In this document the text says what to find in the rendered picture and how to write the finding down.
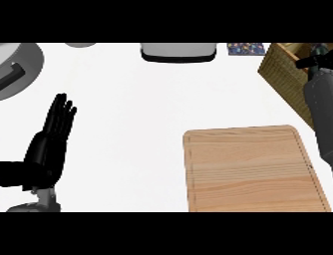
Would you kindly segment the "wooden cutting board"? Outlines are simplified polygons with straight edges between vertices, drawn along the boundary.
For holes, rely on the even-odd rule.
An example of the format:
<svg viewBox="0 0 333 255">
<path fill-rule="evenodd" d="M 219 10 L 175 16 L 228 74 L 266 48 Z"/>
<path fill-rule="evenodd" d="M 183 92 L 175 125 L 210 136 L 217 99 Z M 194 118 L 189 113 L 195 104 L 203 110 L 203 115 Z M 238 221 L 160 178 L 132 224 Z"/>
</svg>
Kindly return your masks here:
<svg viewBox="0 0 333 255">
<path fill-rule="evenodd" d="M 191 212 L 331 210 L 294 127 L 189 130 L 182 144 Z"/>
</svg>

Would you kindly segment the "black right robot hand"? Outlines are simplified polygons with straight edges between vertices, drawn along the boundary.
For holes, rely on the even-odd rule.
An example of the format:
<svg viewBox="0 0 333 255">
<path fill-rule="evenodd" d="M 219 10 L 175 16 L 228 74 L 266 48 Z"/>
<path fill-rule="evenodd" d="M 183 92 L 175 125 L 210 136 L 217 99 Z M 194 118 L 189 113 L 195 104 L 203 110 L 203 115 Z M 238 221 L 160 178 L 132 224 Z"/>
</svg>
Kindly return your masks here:
<svg viewBox="0 0 333 255">
<path fill-rule="evenodd" d="M 311 44 L 311 55 L 296 61 L 296 68 L 308 69 L 308 79 L 312 79 L 319 69 L 333 70 L 333 49 L 328 49 L 325 43 Z"/>
</svg>

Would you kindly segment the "wicker basket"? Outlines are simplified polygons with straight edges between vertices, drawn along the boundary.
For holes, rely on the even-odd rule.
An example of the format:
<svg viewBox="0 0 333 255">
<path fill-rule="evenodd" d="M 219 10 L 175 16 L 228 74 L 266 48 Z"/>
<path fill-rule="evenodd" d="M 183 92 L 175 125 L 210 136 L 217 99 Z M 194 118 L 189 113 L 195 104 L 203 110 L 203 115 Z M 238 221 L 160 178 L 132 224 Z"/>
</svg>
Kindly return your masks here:
<svg viewBox="0 0 333 255">
<path fill-rule="evenodd" d="M 303 97 L 308 69 L 296 68 L 296 61 L 311 55 L 311 46 L 311 43 L 272 43 L 257 73 L 306 124 L 314 127 Z"/>
</svg>

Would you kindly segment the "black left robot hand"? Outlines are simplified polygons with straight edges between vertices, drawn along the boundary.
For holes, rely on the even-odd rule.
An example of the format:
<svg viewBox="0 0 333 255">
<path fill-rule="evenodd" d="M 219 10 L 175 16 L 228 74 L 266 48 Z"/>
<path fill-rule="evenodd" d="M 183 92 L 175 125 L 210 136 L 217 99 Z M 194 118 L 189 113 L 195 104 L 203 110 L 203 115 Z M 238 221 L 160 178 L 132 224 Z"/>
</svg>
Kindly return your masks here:
<svg viewBox="0 0 333 255">
<path fill-rule="evenodd" d="M 36 133 L 22 161 L 0 161 L 0 186 L 21 186 L 24 191 L 52 188 L 59 181 L 67 141 L 77 108 L 58 94 L 49 108 L 43 129 Z"/>
</svg>

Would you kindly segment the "white appliance with black base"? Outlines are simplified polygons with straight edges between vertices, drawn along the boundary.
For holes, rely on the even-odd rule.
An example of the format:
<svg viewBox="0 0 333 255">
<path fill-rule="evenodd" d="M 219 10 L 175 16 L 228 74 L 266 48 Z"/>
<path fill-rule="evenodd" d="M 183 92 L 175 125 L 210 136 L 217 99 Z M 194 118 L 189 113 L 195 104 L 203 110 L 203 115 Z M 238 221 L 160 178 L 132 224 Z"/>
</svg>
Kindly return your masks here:
<svg viewBox="0 0 333 255">
<path fill-rule="evenodd" d="M 214 43 L 141 43 L 142 58 L 157 63 L 210 62 L 216 55 Z"/>
</svg>

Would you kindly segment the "dark patterned box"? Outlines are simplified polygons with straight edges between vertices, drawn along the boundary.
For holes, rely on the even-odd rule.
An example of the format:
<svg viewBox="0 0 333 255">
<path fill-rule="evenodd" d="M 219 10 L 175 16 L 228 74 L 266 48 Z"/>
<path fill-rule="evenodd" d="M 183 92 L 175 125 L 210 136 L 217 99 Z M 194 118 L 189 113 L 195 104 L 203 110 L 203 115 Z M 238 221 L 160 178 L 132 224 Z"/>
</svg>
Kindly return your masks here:
<svg viewBox="0 0 333 255">
<path fill-rule="evenodd" d="M 235 56 L 263 56 L 265 49 L 262 43 L 228 43 L 228 54 Z"/>
</svg>

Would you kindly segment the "grey round appliance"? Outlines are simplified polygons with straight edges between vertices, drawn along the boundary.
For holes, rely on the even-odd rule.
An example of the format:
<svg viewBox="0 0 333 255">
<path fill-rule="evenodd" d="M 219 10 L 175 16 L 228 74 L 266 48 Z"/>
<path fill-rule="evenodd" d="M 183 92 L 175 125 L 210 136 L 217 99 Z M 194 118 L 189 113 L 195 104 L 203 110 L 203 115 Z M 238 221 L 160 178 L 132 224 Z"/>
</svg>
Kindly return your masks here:
<svg viewBox="0 0 333 255">
<path fill-rule="evenodd" d="M 27 89 L 43 64 L 44 55 L 36 43 L 0 43 L 0 101 Z"/>
</svg>

